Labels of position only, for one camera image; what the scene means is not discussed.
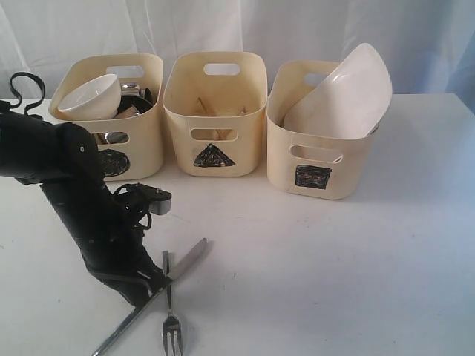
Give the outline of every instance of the white dish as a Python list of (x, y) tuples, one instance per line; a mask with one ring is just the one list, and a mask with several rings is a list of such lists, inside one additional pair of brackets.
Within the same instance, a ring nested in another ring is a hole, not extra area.
[(71, 120), (106, 120), (117, 114), (120, 83), (115, 74), (105, 74), (71, 91), (58, 110)]
[(371, 134), (386, 113), (393, 87), (386, 65), (360, 44), (284, 117), (286, 130), (337, 139)]

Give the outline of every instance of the metal fork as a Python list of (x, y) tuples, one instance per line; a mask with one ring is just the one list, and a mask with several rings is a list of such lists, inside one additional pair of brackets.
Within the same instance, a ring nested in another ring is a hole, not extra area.
[[(162, 252), (163, 259), (163, 270), (165, 274), (170, 272), (170, 258), (168, 256), (168, 251)], [(183, 339), (181, 335), (181, 326), (180, 321), (173, 315), (173, 309), (171, 308), (171, 286), (168, 286), (166, 289), (166, 299), (168, 306), (168, 317), (163, 322), (162, 326), (162, 340), (163, 348), (165, 349), (165, 355), (168, 356), (168, 336), (170, 337), (171, 350), (173, 351), (173, 356), (177, 356), (177, 346), (175, 341), (177, 341), (178, 349), (180, 350), (180, 355), (183, 355)]]

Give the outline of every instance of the knife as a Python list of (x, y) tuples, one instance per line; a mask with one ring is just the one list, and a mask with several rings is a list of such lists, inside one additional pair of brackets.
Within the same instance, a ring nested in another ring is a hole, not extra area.
[(150, 306), (156, 297), (162, 294), (166, 287), (170, 286), (175, 280), (177, 280), (183, 273), (185, 273), (191, 266), (193, 266), (203, 252), (206, 250), (208, 245), (207, 239), (201, 239), (185, 257), (166, 275), (166, 284), (153, 294), (150, 297), (150, 300), (142, 307), (135, 308), (132, 313), (130, 313), (121, 324), (115, 329), (115, 331), (109, 336), (104, 342), (99, 346), (99, 348), (92, 354), (92, 356), (103, 355), (118, 339), (119, 337), (127, 330), (133, 323), (136, 321), (139, 316)]

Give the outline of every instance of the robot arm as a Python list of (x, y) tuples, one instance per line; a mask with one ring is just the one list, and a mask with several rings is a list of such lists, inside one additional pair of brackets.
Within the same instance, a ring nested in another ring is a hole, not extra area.
[[(40, 184), (87, 270), (130, 304), (145, 305), (165, 276), (143, 247), (144, 230), (150, 228), (150, 213), (168, 211), (171, 194), (141, 184), (112, 194), (95, 140), (84, 128), (52, 125), (0, 104), (0, 176)], [(147, 226), (140, 224), (143, 217)]]

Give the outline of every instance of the white curtain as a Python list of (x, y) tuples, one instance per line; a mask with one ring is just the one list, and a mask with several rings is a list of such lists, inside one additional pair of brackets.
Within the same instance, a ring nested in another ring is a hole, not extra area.
[(284, 62), (339, 61), (362, 42), (396, 93), (457, 93), (475, 112), (475, 0), (0, 0), (0, 97), (19, 70), (51, 96), (74, 62), (106, 53), (156, 53), (167, 78), (181, 54), (245, 50), (270, 86)]

